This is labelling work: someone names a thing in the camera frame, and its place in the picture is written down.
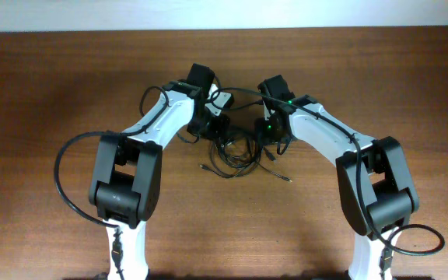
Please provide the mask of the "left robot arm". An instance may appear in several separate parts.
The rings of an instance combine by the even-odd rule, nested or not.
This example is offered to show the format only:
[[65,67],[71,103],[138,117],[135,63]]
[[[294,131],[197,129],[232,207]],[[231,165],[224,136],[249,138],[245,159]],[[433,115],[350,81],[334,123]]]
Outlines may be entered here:
[[193,64],[187,78],[164,85],[156,105],[121,136],[100,139],[89,202],[107,223],[110,270],[99,279],[145,279],[145,228],[159,200],[163,150],[181,128],[213,140],[229,120],[208,103],[215,73]]

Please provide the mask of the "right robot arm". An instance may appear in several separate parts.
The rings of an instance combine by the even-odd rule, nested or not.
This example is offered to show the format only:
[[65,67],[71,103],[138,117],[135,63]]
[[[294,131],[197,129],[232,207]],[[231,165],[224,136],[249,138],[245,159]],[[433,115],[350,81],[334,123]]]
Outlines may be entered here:
[[355,233],[348,279],[391,279],[396,242],[419,208],[404,150],[393,137],[361,134],[329,114],[313,97],[295,96],[281,75],[257,87],[265,116],[258,133],[278,153],[292,140],[315,148],[336,168],[343,214]]

